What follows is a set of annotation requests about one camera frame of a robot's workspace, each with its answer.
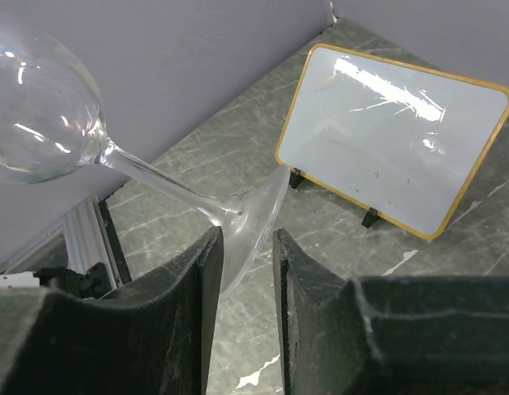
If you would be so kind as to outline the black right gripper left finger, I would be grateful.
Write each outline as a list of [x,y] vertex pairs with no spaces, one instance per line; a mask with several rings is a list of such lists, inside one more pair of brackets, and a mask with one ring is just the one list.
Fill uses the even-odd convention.
[[0,289],[0,394],[203,394],[224,262],[213,226],[100,299]]

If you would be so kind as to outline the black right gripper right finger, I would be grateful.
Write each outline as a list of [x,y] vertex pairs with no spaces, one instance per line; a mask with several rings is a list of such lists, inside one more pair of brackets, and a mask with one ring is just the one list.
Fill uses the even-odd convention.
[[287,394],[509,394],[509,276],[343,279],[273,234]]

